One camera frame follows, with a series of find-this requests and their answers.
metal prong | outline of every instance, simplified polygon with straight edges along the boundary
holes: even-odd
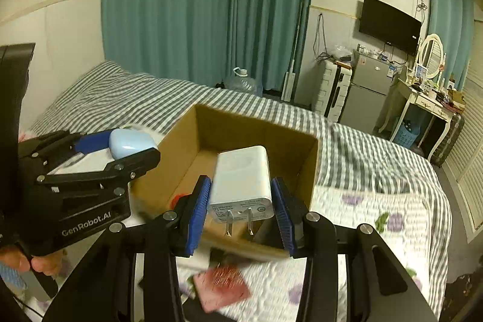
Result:
[[[225,235],[231,237],[231,231],[233,229],[233,214],[231,214],[231,210],[229,210],[226,215],[227,215],[227,218],[226,218]]]
[[[253,211],[248,208],[248,232],[253,236]]]

white louvered door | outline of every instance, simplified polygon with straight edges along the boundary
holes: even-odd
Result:
[[[483,23],[475,22],[472,55],[463,89],[465,125],[448,156],[474,230],[483,225]]]

table leg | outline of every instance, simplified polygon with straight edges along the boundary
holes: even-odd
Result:
[[[410,103],[411,103],[411,102],[410,102],[410,100],[409,100],[409,98],[406,100],[406,105],[404,106],[404,109],[402,110],[402,114],[401,114],[401,116],[400,116],[400,118],[399,118],[399,122],[398,122],[398,124],[395,126],[394,132],[393,132],[393,134],[391,135],[391,138],[389,139],[389,142],[392,142],[392,141],[393,141],[393,139],[394,139],[395,135],[397,134],[397,132],[398,132],[398,130],[399,130],[399,127],[400,127],[400,125],[401,125],[402,121],[404,120],[404,116],[406,115],[406,112],[408,112],[408,108],[409,108],[409,105],[410,105]]]
[[[397,93],[396,90],[394,90],[391,93],[391,99],[390,99],[390,102],[389,102],[389,108],[387,109],[386,119],[384,120],[384,124],[379,128],[379,133],[383,132],[386,129],[387,124],[389,123],[389,119],[391,118],[391,114],[393,112],[393,108],[394,108],[394,104],[395,104],[395,97],[397,96],[396,93]]]
[[[429,121],[429,125],[426,127],[426,130],[424,130],[424,134],[423,134],[423,138],[421,138],[421,140],[419,141],[419,144],[418,144],[418,148],[421,147],[421,144],[423,143],[424,139],[426,138],[428,132],[429,132],[429,129],[431,128],[431,126],[433,125],[433,122],[434,122],[434,118],[435,116],[433,115],[431,117],[431,120]]]
[[[431,156],[433,155],[434,151],[436,148],[439,146],[439,144],[443,141],[444,137],[446,137],[446,134],[448,134],[448,131],[450,129],[451,121],[446,122],[446,126],[444,127],[443,132],[441,133],[440,138],[436,141],[436,143],[433,146],[433,149],[431,149],[431,152],[429,152],[429,156],[427,157],[427,160],[431,162]]]

oval mirror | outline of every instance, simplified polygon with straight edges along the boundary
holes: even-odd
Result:
[[[429,34],[419,48],[418,61],[427,68],[426,78],[432,79],[440,73],[444,64],[443,43],[437,34]]]

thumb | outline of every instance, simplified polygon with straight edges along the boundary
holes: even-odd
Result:
[[[30,270],[27,257],[16,246],[7,246],[0,249],[0,262],[19,272]]]

